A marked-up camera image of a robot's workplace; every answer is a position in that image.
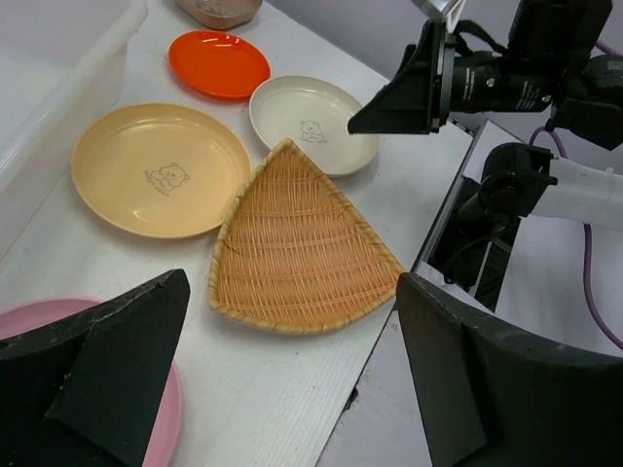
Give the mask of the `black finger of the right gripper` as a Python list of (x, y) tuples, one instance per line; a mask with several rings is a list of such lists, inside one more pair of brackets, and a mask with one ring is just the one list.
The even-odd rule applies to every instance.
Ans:
[(348, 121), (350, 134), (429, 134), (441, 126), (446, 25), (427, 21), (392, 80)]

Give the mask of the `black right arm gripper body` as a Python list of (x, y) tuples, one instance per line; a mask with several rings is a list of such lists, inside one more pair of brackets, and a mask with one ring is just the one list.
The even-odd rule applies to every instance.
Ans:
[(609, 1), (522, 1), (505, 46), (472, 20), (458, 22), (442, 108), (475, 114), (551, 112), (563, 128), (612, 151), (622, 143), (622, 57), (594, 55)]

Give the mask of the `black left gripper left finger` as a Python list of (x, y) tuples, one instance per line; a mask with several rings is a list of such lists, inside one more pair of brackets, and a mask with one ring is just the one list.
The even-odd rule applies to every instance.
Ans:
[(3, 339), (2, 465), (142, 465), (189, 298), (172, 269)]

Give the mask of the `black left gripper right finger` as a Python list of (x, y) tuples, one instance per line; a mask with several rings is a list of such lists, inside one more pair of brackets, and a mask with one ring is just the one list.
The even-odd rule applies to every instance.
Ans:
[(622, 361), (527, 332), (414, 273), (396, 305), (436, 466), (618, 466)]

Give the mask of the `cream white bear plate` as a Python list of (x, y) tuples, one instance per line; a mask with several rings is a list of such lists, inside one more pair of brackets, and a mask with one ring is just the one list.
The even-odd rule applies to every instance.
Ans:
[(284, 76), (260, 85), (249, 100), (251, 125), (272, 149), (294, 141), (328, 176), (351, 175), (378, 154), (380, 137), (348, 132), (348, 121), (362, 105), (349, 93), (307, 76)]

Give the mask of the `pink round plate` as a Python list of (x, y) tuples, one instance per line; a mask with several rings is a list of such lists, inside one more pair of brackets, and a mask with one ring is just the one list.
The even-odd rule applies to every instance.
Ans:
[[(1, 312), (1, 339), (32, 331), (99, 304), (100, 300), (96, 299), (52, 298), (5, 309)], [(143, 466), (169, 465), (176, 450), (182, 413), (182, 382), (176, 364), (172, 363)]]

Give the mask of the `orange round plate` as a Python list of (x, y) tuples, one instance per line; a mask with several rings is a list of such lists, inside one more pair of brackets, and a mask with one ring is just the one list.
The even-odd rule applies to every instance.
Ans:
[(242, 101), (271, 78), (264, 55), (239, 36), (196, 30), (177, 37), (168, 50), (169, 65), (188, 88), (220, 100)]

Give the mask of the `woven triangular bamboo tray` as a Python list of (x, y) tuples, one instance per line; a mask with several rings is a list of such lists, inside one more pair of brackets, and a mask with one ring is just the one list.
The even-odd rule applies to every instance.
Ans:
[(317, 335), (388, 302), (404, 270), (335, 183), (284, 139), (231, 204), (207, 294), (214, 311), (245, 325)]

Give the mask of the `brown square plate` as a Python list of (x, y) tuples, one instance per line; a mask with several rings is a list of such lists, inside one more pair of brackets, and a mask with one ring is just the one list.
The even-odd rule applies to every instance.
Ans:
[(253, 20), (263, 0), (176, 0), (176, 5), (204, 27), (229, 30)]

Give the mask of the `large tan bear plate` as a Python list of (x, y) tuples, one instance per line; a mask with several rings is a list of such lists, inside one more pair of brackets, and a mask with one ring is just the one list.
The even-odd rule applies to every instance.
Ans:
[(71, 161), (74, 186), (96, 215), (158, 239), (219, 227), (250, 172), (248, 151), (233, 131), (168, 103), (108, 113), (83, 133)]

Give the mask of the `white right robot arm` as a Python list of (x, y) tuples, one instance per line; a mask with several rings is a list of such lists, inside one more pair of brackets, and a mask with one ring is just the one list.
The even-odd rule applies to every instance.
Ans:
[[(622, 58), (594, 54), (608, 1), (523, 1), (506, 45), (461, 17), (459, 1), (421, 1), (427, 17), (392, 78), (348, 122), (352, 134), (429, 134), (451, 113), (548, 112), (607, 150), (622, 143)], [(622, 179), (533, 143), (504, 143), (480, 180), (463, 179), (422, 259), (472, 286), (486, 248), (529, 216), (622, 227)], [(622, 361), (525, 331), (415, 272), (396, 306), (435, 466), (618, 466)]]

